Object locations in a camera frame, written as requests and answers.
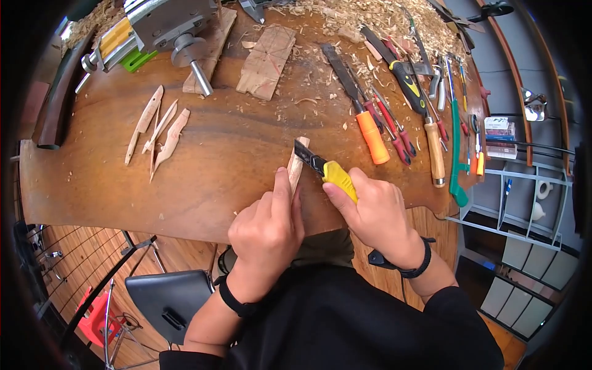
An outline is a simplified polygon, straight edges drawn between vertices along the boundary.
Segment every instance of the black shirt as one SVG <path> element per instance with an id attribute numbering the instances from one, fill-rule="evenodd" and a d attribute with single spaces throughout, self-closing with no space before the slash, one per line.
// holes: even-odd
<path id="1" fill-rule="evenodd" d="M 504 367 L 500 348 L 460 288 L 440 290 L 421 312 L 339 266 L 287 270 L 236 340 L 225 358 L 161 352 L 160 368 Z"/>

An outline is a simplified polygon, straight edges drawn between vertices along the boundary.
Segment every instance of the black chair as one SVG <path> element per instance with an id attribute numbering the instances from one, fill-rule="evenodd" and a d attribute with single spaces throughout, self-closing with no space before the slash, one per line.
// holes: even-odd
<path id="1" fill-rule="evenodd" d="M 215 253 L 209 271 L 167 273 L 156 249 L 155 256 L 164 274 L 129 276 L 126 288 L 136 307 L 171 349 L 171 343 L 183 344 L 191 319 L 214 292 L 211 277 Z"/>

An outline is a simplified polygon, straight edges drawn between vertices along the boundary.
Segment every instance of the black sleeve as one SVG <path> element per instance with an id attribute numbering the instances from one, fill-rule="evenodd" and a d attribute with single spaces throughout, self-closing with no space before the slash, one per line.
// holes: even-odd
<path id="1" fill-rule="evenodd" d="M 438 291 L 427 302 L 423 312 L 448 325 L 456 333 L 468 362 L 474 368 L 503 369 L 504 357 L 489 328 L 471 304 L 466 293 L 458 287 Z"/>
<path id="2" fill-rule="evenodd" d="M 218 369 L 222 357 L 209 353 L 166 350 L 159 355 L 160 370 Z"/>

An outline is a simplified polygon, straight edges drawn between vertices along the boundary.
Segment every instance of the black wristband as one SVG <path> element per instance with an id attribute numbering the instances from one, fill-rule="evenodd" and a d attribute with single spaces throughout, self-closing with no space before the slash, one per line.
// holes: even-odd
<path id="1" fill-rule="evenodd" d="M 226 303 L 226 305 L 230 307 L 231 310 L 236 312 L 239 317 L 252 316 L 255 311 L 257 311 L 257 304 L 238 302 L 228 289 L 228 285 L 226 285 L 227 277 L 228 275 L 222 275 L 219 276 L 216 281 L 214 281 L 214 286 L 218 286 L 220 297 L 222 297 L 224 303 Z"/>
<path id="2" fill-rule="evenodd" d="M 422 264 L 416 269 L 401 269 L 389 262 L 386 258 L 384 258 L 382 253 L 380 253 L 377 250 L 373 250 L 372 252 L 370 252 L 370 254 L 368 255 L 368 263 L 370 263 L 373 266 L 378 266 L 389 270 L 399 270 L 399 272 L 401 272 L 401 276 L 405 279 L 417 278 L 427 269 L 427 266 L 430 264 L 430 260 L 432 259 L 432 250 L 430 248 L 429 243 L 434 243 L 436 241 L 436 239 L 432 237 L 426 238 L 421 236 L 421 238 L 423 241 L 423 245 L 425 247 L 425 253 L 423 255 Z"/>
<path id="3" fill-rule="evenodd" d="M 427 269 L 427 266 L 430 264 L 430 260 L 432 259 L 432 249 L 430 248 L 430 243 L 435 243 L 436 239 L 430 237 L 423 237 L 421 236 L 423 245 L 426 248 L 426 253 L 423 256 L 422 264 L 416 268 L 411 270 L 403 270 L 397 267 L 397 270 L 401 273 L 401 276 L 405 279 L 413 279 L 417 278 L 419 275 L 423 274 L 423 272 Z"/>

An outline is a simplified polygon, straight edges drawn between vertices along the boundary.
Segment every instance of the white vase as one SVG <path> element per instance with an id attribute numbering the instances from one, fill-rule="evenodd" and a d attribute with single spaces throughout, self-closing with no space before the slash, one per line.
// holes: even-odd
<path id="1" fill-rule="evenodd" d="M 539 202 L 535 202 L 535 209 L 532 211 L 532 220 L 536 221 L 541 217 L 544 217 L 546 213 L 543 211 L 543 207 Z"/>
<path id="2" fill-rule="evenodd" d="M 540 191 L 540 189 L 545 186 L 545 190 L 544 191 Z M 539 183 L 536 186 L 536 197 L 539 199 L 545 199 L 547 197 L 547 195 L 549 195 L 549 192 L 553 190 L 553 184 L 551 184 L 548 181 L 539 181 Z"/>

